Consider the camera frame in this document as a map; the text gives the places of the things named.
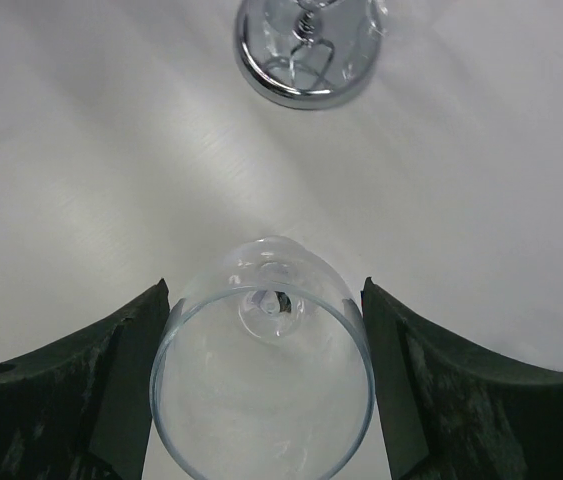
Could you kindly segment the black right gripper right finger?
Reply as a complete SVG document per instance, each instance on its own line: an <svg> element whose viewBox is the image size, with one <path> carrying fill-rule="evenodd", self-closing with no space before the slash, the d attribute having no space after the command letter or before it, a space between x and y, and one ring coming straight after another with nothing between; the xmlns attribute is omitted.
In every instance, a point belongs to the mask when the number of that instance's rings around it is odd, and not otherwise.
<svg viewBox="0 0 563 480"><path fill-rule="evenodd" d="M563 479L563 372L473 343L372 281L363 321L395 479Z"/></svg>

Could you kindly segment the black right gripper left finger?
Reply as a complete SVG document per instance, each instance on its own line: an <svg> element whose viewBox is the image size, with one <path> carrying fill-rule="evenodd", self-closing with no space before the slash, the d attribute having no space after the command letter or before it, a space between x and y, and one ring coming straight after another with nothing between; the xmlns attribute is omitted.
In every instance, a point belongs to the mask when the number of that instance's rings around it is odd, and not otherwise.
<svg viewBox="0 0 563 480"><path fill-rule="evenodd" d="M0 479L139 479L149 380L169 316L159 281L85 328L0 363Z"/></svg>

